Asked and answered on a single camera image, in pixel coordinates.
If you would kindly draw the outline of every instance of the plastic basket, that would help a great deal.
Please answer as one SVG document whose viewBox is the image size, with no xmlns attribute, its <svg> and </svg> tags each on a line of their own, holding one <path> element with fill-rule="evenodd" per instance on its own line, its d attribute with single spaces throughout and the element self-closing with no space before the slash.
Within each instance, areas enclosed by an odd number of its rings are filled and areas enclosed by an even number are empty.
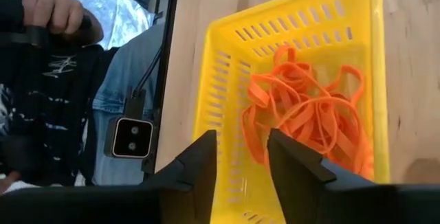
<svg viewBox="0 0 440 224">
<path fill-rule="evenodd" d="M 365 75 L 358 105 L 374 145 L 375 180 L 388 182 L 388 134 L 382 0 L 273 0 L 213 22 L 206 34 L 194 140 L 218 135 L 212 223 L 284 223 L 267 168 L 256 164 L 241 134 L 250 74 L 272 69 L 283 43 L 329 80 L 342 64 Z"/>
</svg>

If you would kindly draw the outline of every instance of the finger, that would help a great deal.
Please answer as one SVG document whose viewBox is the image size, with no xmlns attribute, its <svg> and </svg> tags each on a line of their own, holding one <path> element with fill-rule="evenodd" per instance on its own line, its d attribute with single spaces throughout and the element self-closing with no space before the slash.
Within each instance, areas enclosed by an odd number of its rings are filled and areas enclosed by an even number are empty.
<svg viewBox="0 0 440 224">
<path fill-rule="evenodd" d="M 19 179 L 20 179 L 20 173 L 14 171 L 8 174 L 8 176 L 6 176 L 4 180 L 7 184 L 11 185 L 12 183 L 18 181 Z"/>
<path fill-rule="evenodd" d="M 69 20 L 69 2 L 71 0 L 55 0 L 54 10 L 49 23 L 49 29 L 54 34 L 64 32 Z"/>
<path fill-rule="evenodd" d="M 73 34 L 81 26 L 84 16 L 84 8 L 83 5 L 79 1 L 75 1 L 70 9 L 69 21 L 67 23 L 67 28 L 64 31 L 66 34 Z"/>
<path fill-rule="evenodd" d="M 35 5 L 38 0 L 21 0 L 24 9 L 24 25 L 31 25 L 34 19 Z"/>
<path fill-rule="evenodd" d="M 55 0 L 38 0 L 34 9 L 32 25 L 47 27 L 52 16 Z"/>
</svg>

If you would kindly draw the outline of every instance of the orange rubber band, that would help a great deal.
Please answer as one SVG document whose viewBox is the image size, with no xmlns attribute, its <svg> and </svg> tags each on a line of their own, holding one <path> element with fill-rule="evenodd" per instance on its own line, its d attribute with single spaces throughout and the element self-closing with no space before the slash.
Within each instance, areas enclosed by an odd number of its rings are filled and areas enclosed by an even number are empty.
<svg viewBox="0 0 440 224">
<path fill-rule="evenodd" d="M 286 52 L 287 62 L 280 63 Z M 269 164 L 266 143 L 261 138 L 270 128 L 279 128 L 333 163 L 372 179 L 373 150 L 356 111 L 364 92 L 362 73 L 343 65 L 334 82 L 322 87 L 312 66 L 296 62 L 295 55 L 293 47 L 282 46 L 274 55 L 272 72 L 251 76 L 247 95 L 252 104 L 243 111 L 242 128 L 252 157 L 259 164 Z M 344 74 L 360 82 L 350 98 L 336 92 Z M 311 96 L 316 89 L 319 94 Z"/>
</svg>

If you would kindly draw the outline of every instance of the camera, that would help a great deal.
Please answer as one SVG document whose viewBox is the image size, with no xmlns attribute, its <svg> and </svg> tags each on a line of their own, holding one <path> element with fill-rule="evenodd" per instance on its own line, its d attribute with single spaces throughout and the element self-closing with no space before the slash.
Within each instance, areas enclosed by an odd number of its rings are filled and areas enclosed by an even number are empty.
<svg viewBox="0 0 440 224">
<path fill-rule="evenodd" d="M 109 157 L 144 159 L 150 154 L 153 123 L 120 117 L 110 121 L 104 154 Z"/>
</svg>

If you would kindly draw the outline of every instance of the wooden table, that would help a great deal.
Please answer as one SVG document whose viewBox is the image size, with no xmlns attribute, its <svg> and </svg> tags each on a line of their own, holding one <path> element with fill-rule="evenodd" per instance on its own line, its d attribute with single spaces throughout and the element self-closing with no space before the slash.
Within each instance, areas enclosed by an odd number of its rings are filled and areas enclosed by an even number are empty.
<svg viewBox="0 0 440 224">
<path fill-rule="evenodd" d="M 191 141 L 208 24 L 269 0 L 178 0 L 157 169 Z M 384 0 L 391 180 L 440 183 L 440 2 Z"/>
</svg>

